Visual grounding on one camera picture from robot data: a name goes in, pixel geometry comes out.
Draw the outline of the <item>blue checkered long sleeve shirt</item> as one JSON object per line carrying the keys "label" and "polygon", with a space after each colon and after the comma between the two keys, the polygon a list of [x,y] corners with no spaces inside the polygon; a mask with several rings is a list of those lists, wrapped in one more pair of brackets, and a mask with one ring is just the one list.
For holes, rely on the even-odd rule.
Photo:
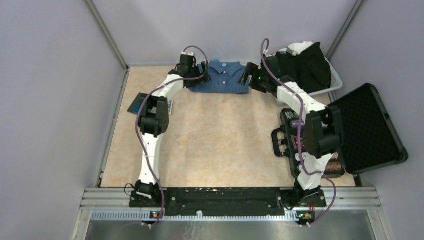
{"label": "blue checkered long sleeve shirt", "polygon": [[246,95],[249,93],[249,87],[238,84],[238,80],[245,72],[246,67],[239,61],[237,62],[220,62],[212,60],[208,64],[210,82],[206,82],[189,90],[193,93],[205,94],[240,94]]}

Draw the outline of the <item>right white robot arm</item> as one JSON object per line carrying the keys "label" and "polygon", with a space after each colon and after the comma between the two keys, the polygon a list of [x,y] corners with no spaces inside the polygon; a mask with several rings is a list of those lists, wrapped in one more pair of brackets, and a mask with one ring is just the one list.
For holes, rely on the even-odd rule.
{"label": "right white robot arm", "polygon": [[302,172],[295,181],[293,200],[307,206],[319,193],[326,166],[344,142],[342,114],[308,95],[289,76],[282,76],[275,55],[262,55],[261,64],[247,63],[238,81],[242,86],[270,93],[298,114],[298,151]]}

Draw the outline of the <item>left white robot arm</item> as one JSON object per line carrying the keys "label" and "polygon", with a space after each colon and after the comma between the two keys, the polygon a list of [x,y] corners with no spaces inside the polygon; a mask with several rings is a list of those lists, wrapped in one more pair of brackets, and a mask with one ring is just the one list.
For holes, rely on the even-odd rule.
{"label": "left white robot arm", "polygon": [[165,80],[150,93],[141,95],[135,130],[142,147],[142,163],[135,193],[149,207],[160,202],[159,158],[163,137],[170,125],[169,101],[184,88],[191,88],[211,79],[209,61],[197,63],[195,53],[182,52],[179,63]]}

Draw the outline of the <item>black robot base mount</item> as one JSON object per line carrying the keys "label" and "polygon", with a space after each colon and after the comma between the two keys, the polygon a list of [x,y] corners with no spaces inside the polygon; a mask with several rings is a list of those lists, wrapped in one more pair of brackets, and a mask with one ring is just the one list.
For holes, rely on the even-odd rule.
{"label": "black robot base mount", "polygon": [[167,217],[265,217],[283,216],[294,208],[326,207],[324,192],[303,194],[284,187],[179,188],[154,193],[153,198],[131,193],[131,208],[164,208]]}

